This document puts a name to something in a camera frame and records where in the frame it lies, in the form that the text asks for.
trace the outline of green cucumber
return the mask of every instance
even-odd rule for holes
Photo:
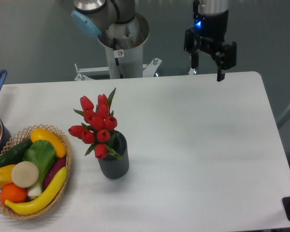
[[[21,162],[25,151],[30,148],[31,145],[32,141],[29,138],[10,148],[8,151],[0,156],[0,168],[10,164],[17,164]]]

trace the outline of tulip bouquet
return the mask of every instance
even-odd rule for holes
[[[81,125],[72,126],[69,128],[69,133],[81,139],[85,144],[91,144],[85,153],[85,156],[94,150],[95,157],[104,159],[108,154],[121,159],[114,149],[114,140],[118,138],[119,133],[114,129],[117,126],[117,120],[113,116],[114,111],[110,112],[113,96],[116,88],[110,93],[109,97],[105,94],[98,96],[98,104],[94,111],[94,104],[86,96],[81,97],[81,110],[74,111],[80,114],[84,121]]]

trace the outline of eggplant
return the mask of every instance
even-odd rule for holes
[[[65,158],[60,158],[58,159],[55,164],[53,165],[52,169],[50,170],[50,172],[47,174],[47,176],[45,177],[45,180],[43,182],[43,187],[44,189],[47,188],[47,186],[50,184],[50,182],[52,181],[52,179],[54,178],[54,176],[56,175],[56,173],[63,167],[66,166],[66,159]]]

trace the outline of red tulip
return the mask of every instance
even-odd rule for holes
[[[98,144],[95,147],[95,157],[98,159],[103,159],[107,156],[107,148],[104,144]]]
[[[101,143],[105,143],[110,139],[111,135],[107,130],[100,130],[97,133],[97,139]]]
[[[83,126],[72,126],[68,129],[70,135],[75,136],[79,139],[82,137],[82,133],[85,131]]]
[[[105,119],[105,128],[109,131],[114,130],[114,128],[117,126],[117,119],[113,116],[108,116]]]
[[[96,115],[96,113],[93,112],[93,110],[86,109],[86,110],[84,111],[84,121],[85,121],[86,123],[89,123],[89,118],[90,118],[91,116],[95,116],[95,115]]]
[[[92,132],[89,130],[84,130],[82,133],[82,140],[85,144],[92,144],[95,142],[96,138]]]
[[[83,111],[85,111],[86,109],[93,110],[94,105],[91,100],[89,100],[86,96],[82,96],[80,101]]]
[[[100,107],[100,105],[102,104],[106,104],[106,101],[107,101],[107,97],[105,94],[103,95],[99,95],[98,96],[98,106]]]
[[[98,115],[89,117],[88,123],[91,125],[91,127],[94,130],[97,130],[97,131],[102,130],[105,125],[104,119]]]
[[[110,110],[107,104],[101,104],[99,105],[97,109],[97,115],[102,117],[103,119],[106,119],[110,114]]]

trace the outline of yellow pepper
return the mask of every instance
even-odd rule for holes
[[[5,204],[20,215],[35,214],[47,207],[59,193],[68,175],[66,167],[61,168],[40,196],[31,202],[13,203],[5,200]]]
[[[13,183],[11,172],[14,167],[15,164],[11,164],[0,168],[0,188],[4,188],[5,186]]]
[[[51,131],[43,128],[35,129],[30,135],[31,141],[34,143],[38,140],[49,141],[55,149],[56,157],[62,158],[66,155],[67,150],[63,142]]]

